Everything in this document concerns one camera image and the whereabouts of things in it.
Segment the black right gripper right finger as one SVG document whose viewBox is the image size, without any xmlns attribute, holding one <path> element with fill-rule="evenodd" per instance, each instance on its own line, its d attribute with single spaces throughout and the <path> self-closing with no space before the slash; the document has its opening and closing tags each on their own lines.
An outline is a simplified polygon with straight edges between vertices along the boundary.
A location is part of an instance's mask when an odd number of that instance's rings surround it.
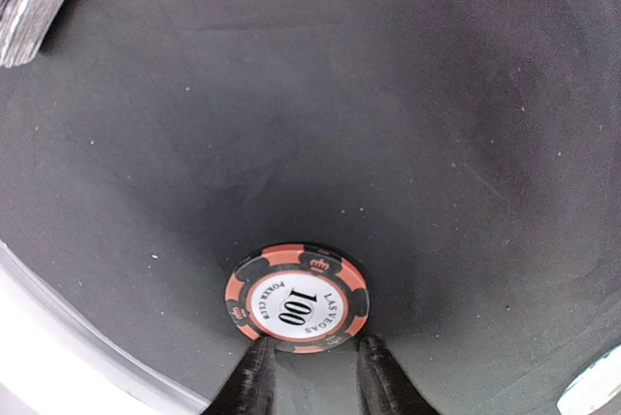
<svg viewBox="0 0 621 415">
<path fill-rule="evenodd" d="M 356 381 L 362 414 L 437 415 L 377 335 L 359 342 Z"/>
</svg>

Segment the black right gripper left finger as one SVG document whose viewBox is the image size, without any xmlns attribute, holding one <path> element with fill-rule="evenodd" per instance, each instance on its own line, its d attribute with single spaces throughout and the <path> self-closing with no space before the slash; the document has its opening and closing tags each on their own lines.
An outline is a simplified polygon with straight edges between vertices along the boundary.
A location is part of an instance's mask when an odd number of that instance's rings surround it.
<svg viewBox="0 0 621 415">
<path fill-rule="evenodd" d="M 202 415 L 273 414 L 275 387 L 275 347 L 263 336 L 247 348 Z"/>
</svg>

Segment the orange black poker chips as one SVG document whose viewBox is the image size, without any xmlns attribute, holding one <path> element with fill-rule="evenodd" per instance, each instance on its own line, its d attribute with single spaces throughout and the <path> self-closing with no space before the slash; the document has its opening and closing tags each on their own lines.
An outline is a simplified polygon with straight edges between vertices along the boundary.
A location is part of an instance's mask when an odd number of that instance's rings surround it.
<svg viewBox="0 0 621 415">
<path fill-rule="evenodd" d="M 283 352 L 320 353 L 344 344 L 367 323 L 367 281 L 340 250 L 279 243 L 250 253 L 232 271 L 224 302 L 234 325 Z"/>
</svg>

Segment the clear dealer button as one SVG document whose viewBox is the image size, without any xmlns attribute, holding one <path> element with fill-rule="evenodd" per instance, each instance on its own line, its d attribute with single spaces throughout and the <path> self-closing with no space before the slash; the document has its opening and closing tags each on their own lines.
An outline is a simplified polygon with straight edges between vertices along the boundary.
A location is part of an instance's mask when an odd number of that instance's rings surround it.
<svg viewBox="0 0 621 415">
<path fill-rule="evenodd" d="M 620 393 L 620 346 L 582 371 L 557 401 L 560 414 L 593 414 Z"/>
</svg>

